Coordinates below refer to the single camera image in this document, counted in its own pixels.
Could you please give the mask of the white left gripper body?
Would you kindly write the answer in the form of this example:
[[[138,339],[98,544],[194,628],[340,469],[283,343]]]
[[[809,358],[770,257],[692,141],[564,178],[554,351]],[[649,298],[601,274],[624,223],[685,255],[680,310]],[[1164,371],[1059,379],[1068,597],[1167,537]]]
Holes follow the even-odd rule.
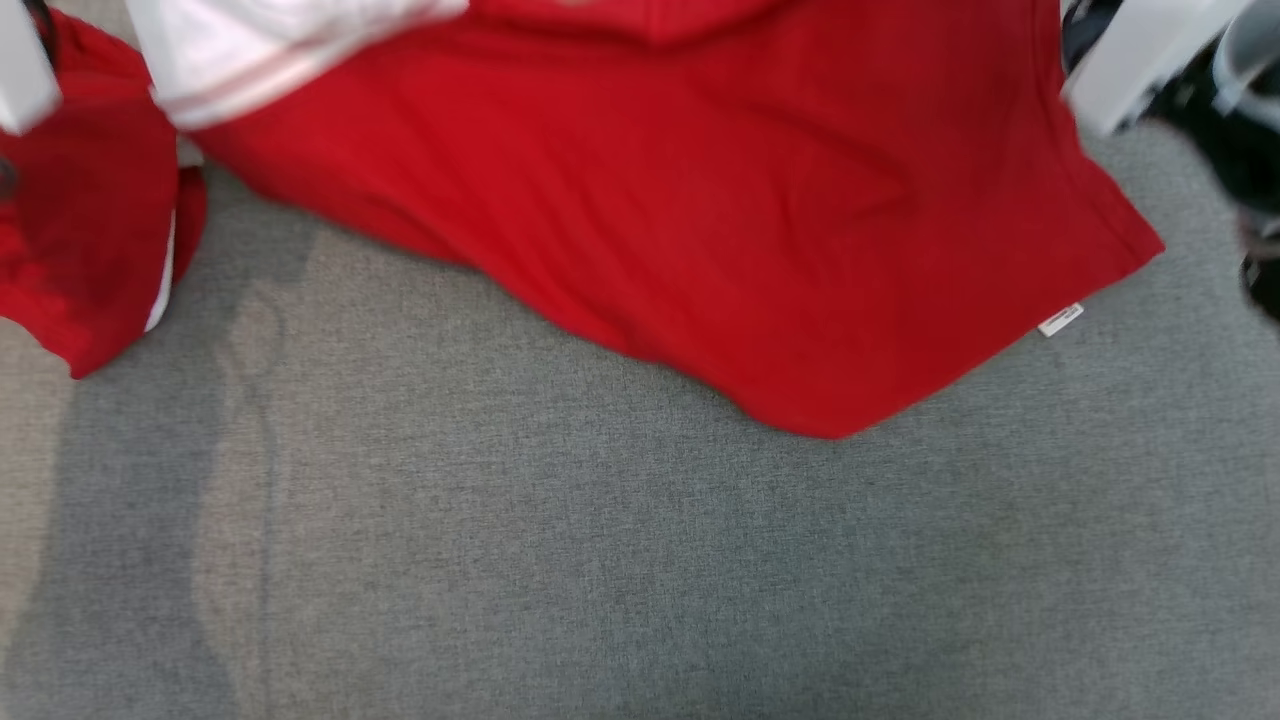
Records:
[[[1,3],[1,126],[23,135],[61,101],[54,72],[56,23],[45,1]]]

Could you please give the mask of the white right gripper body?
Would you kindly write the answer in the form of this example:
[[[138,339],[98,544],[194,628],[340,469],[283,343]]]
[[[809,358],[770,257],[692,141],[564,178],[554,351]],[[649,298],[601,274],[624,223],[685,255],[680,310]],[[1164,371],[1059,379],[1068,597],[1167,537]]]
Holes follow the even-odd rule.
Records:
[[[1062,18],[1068,78],[1062,96],[1076,124],[1112,135],[1249,6],[1248,1],[1074,1]]]

